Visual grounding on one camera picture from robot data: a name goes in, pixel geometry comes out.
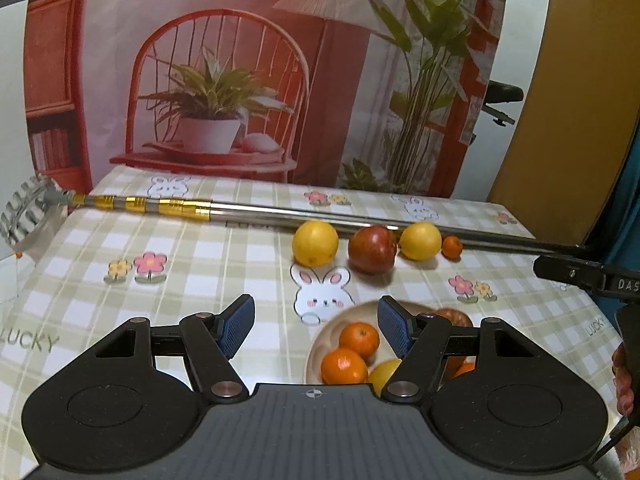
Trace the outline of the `person's hand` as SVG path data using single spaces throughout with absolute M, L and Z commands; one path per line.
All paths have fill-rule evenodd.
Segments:
M 612 373 L 616 391 L 616 408 L 623 416 L 634 411 L 634 392 L 631 389 L 631 374 L 627 368 L 627 355 L 624 344 L 620 344 L 612 354 Z

